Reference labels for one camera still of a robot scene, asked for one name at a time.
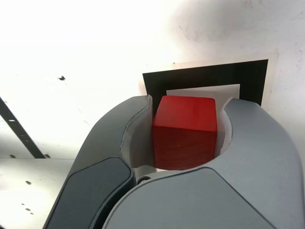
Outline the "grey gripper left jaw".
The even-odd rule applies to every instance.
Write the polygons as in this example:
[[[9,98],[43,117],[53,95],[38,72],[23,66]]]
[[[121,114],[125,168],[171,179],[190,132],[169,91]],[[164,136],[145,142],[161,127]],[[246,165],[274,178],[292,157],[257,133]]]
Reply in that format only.
[[[100,229],[114,205],[156,171],[153,99],[135,96],[107,112],[83,142],[44,224],[46,229]]]

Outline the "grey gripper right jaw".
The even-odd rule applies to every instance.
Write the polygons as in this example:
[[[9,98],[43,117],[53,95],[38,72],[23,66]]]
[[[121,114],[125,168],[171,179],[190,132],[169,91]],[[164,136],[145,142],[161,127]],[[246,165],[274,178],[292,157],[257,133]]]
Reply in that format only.
[[[302,229],[303,170],[288,133],[256,103],[164,96],[152,123],[162,170],[125,194],[106,229]]]

